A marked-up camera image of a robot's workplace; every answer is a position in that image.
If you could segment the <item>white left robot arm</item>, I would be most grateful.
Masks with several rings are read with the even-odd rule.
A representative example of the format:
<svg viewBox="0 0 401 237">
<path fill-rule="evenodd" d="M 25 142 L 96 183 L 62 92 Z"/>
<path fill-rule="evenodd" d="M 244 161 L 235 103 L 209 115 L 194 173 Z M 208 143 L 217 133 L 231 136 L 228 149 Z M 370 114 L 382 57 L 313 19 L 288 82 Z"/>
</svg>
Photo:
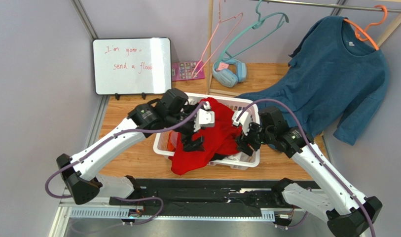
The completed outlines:
<svg viewBox="0 0 401 237">
<path fill-rule="evenodd" d="M 191 150 L 201 148 L 203 139 L 193 134 L 214 125 L 212 106 L 207 101 L 190 101 L 179 89 L 167 90 L 160 99 L 137 105 L 122 122 L 99 141 L 75 155 L 60 155 L 56 162 L 75 204 L 96 197 L 128 198 L 135 190 L 130 177 L 99 174 L 108 163 L 131 146 L 155 133 L 176 131 L 185 136 Z"/>
</svg>

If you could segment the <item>teal plastic hanger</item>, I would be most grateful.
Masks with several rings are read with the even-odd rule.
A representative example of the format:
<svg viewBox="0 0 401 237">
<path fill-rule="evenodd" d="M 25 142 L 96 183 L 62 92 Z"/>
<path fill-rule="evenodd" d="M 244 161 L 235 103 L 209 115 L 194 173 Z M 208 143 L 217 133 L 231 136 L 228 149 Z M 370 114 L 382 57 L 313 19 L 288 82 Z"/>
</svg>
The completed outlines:
<svg viewBox="0 0 401 237">
<path fill-rule="evenodd" d="M 222 69 L 219 69 L 220 64 L 233 64 L 235 60 L 238 59 L 239 55 L 256 46 L 267 37 L 271 36 L 274 32 L 282 28 L 285 24 L 290 22 L 288 15 L 283 11 L 276 11 L 269 14 L 262 13 L 261 6 L 264 4 L 264 2 L 264 0 L 258 0 L 255 5 L 256 20 L 240 31 L 237 35 L 234 35 L 234 37 L 227 42 L 227 45 L 222 48 L 222 52 L 216 60 L 217 65 L 213 66 L 214 70 L 218 69 L 219 71 L 222 71 Z M 244 36 L 258 33 L 260 29 L 268 23 L 274 23 L 274 25 L 266 33 L 264 33 L 264 35 L 262 35 L 260 38 L 257 38 L 255 41 L 250 42 L 250 44 L 246 45 L 244 48 L 234 53 L 230 52 L 230 48 L 237 41 L 242 40 Z"/>
</svg>

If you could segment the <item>red t shirt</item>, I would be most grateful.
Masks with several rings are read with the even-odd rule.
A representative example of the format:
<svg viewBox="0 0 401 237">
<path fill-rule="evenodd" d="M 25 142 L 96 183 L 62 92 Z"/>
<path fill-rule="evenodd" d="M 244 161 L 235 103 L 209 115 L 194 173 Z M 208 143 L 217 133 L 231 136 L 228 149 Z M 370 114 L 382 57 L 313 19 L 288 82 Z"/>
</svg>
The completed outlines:
<svg viewBox="0 0 401 237">
<path fill-rule="evenodd" d="M 171 157 L 171 171 L 176 175 L 184 175 L 189 171 L 205 167 L 215 153 L 228 156 L 239 153 L 236 150 L 235 138 L 240 135 L 241 128 L 232 125 L 234 111 L 212 97 L 204 98 L 203 101 L 208 101 L 212 111 L 215 112 L 215 126 L 201 129 L 192 136 L 193 139 L 204 137 L 204 151 L 184 152 L 182 143 L 177 148 L 174 156 Z"/>
</svg>

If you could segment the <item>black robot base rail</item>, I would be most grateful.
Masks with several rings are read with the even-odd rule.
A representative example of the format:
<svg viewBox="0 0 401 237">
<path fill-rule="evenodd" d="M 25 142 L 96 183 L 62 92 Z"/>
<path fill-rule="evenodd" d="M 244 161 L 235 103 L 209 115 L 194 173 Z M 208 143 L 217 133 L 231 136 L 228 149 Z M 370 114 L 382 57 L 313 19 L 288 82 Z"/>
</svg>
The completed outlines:
<svg viewBox="0 0 401 237">
<path fill-rule="evenodd" d="M 272 191 L 277 180 L 131 179 L 134 203 L 110 197 L 110 205 L 136 206 L 162 216 L 258 217 L 261 208 L 299 210 Z"/>
</svg>

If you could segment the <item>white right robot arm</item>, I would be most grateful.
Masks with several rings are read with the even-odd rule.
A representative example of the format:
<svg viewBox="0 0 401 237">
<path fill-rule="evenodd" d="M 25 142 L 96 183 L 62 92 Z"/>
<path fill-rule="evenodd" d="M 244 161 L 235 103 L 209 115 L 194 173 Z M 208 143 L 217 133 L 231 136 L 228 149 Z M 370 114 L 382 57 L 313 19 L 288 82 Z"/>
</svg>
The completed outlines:
<svg viewBox="0 0 401 237">
<path fill-rule="evenodd" d="M 304 209 L 326 222 L 336 237 L 359 237 L 372 226 L 382 208 L 377 197 L 367 197 L 348 182 L 310 136 L 288 125 L 277 107 L 263 109 L 259 119 L 253 122 L 245 110 L 234 113 L 233 125 L 242 128 L 237 149 L 250 156 L 262 145 L 272 145 L 299 164 L 325 193 L 320 196 L 284 178 L 272 187 L 278 204 Z"/>
</svg>

